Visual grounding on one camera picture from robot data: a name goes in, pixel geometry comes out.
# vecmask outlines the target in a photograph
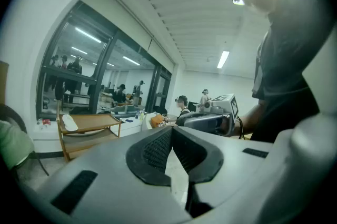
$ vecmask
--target black mesh vent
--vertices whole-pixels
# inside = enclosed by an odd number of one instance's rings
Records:
[[[177,132],[173,133],[173,150],[187,173],[207,156],[204,147]]]
[[[167,158],[171,151],[171,130],[160,135],[144,147],[143,158],[151,167],[165,172]]]

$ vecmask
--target wooden table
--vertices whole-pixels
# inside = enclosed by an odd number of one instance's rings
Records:
[[[80,134],[87,131],[95,131],[105,129],[111,126],[118,126],[118,135],[115,135],[119,138],[121,134],[121,120],[116,119],[110,114],[95,114],[95,115],[71,115],[74,119],[74,122],[77,124],[78,129],[75,131],[68,131],[65,128],[62,117],[61,120],[61,132],[65,135],[67,134]]]

